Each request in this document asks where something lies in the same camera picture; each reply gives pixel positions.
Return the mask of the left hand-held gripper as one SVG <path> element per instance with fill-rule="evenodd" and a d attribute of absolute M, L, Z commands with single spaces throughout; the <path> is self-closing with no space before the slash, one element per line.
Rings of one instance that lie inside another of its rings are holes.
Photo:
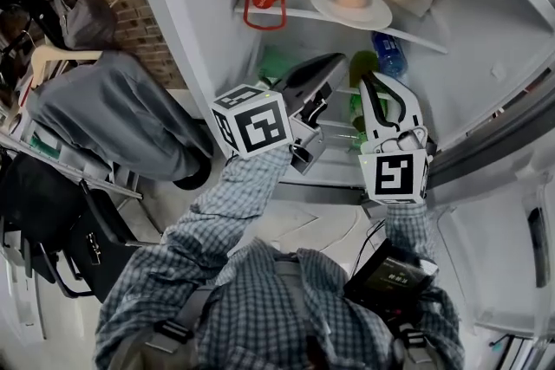
<path fill-rule="evenodd" d="M 341 53 L 309 59 L 290 69 L 277 82 L 277 92 L 242 84 L 218 97 L 212 113 L 225 144 L 244 159 L 287 146 L 291 165 L 306 174 L 326 149 L 322 128 L 290 114 L 286 105 L 327 100 L 349 73 Z"/>

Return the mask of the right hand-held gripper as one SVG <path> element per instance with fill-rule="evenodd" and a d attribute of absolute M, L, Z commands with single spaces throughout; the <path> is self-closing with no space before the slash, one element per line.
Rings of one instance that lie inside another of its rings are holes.
<path fill-rule="evenodd" d="M 377 89 L 389 95 L 388 114 Z M 372 71 L 362 76 L 359 91 L 368 137 L 359 162 L 369 199 L 378 204 L 423 203 L 433 155 L 426 148 L 428 130 L 421 126 L 418 99 L 397 79 Z"/>

